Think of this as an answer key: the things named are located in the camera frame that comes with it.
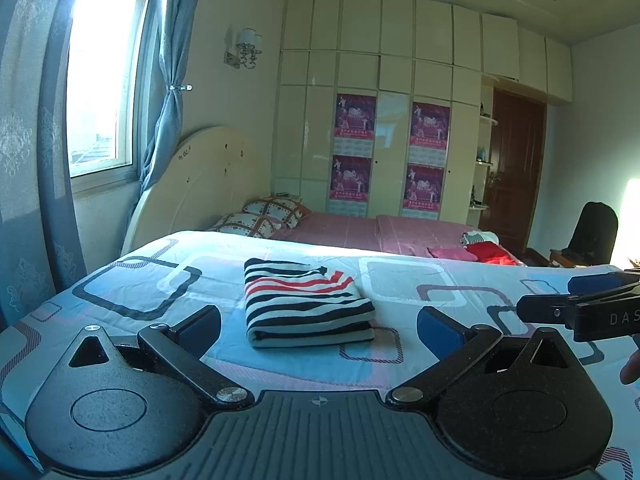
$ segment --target blue curtain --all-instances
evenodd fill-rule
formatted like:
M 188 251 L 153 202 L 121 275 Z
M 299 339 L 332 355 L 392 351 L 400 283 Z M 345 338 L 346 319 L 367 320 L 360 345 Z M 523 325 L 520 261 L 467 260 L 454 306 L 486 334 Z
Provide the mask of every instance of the blue curtain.
M 86 275 L 66 154 L 75 0 L 0 0 L 0 329 Z
M 198 0 L 156 0 L 160 27 L 160 69 L 166 96 L 154 136 L 146 147 L 140 193 L 156 183 L 174 156 L 182 129 L 182 85 L 187 71 L 193 15 Z

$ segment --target cream headboard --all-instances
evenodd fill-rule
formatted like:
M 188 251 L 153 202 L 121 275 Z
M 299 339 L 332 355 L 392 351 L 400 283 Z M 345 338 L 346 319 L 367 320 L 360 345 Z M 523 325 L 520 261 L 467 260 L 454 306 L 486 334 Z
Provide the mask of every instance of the cream headboard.
M 171 233 L 206 230 L 269 192 L 262 157 L 245 134 L 224 126 L 202 130 L 178 147 L 164 175 L 143 193 L 122 254 Z

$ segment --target hand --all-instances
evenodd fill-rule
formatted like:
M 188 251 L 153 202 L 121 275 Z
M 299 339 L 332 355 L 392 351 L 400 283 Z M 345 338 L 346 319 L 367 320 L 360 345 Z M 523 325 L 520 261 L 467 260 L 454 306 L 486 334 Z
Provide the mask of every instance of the hand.
M 640 378 L 640 350 L 631 354 L 629 361 L 620 370 L 620 382 L 631 384 Z

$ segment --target door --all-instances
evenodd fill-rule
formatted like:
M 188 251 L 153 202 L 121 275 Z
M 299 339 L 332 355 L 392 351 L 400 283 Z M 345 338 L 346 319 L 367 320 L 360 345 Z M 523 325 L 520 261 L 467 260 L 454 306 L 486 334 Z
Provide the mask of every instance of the door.
M 521 257 L 533 218 L 545 127 L 544 104 L 495 89 L 491 134 L 491 172 L 484 194 L 489 209 L 479 227 L 492 231 L 511 253 Z

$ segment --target pink cloth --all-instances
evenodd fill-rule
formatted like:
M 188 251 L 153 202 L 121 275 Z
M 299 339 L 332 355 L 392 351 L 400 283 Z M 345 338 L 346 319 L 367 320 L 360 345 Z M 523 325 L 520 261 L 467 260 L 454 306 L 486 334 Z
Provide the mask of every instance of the pink cloth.
M 295 229 L 280 229 L 272 240 L 379 251 L 377 223 L 370 218 L 313 213 L 305 216 Z
M 459 262 L 476 262 L 478 257 L 464 249 L 433 249 L 429 248 L 429 252 L 434 258 L 442 258 L 443 260 L 458 260 Z
M 388 215 L 378 216 L 377 222 L 380 250 L 423 258 L 432 258 L 437 249 L 462 250 L 460 238 L 472 229 L 452 222 Z

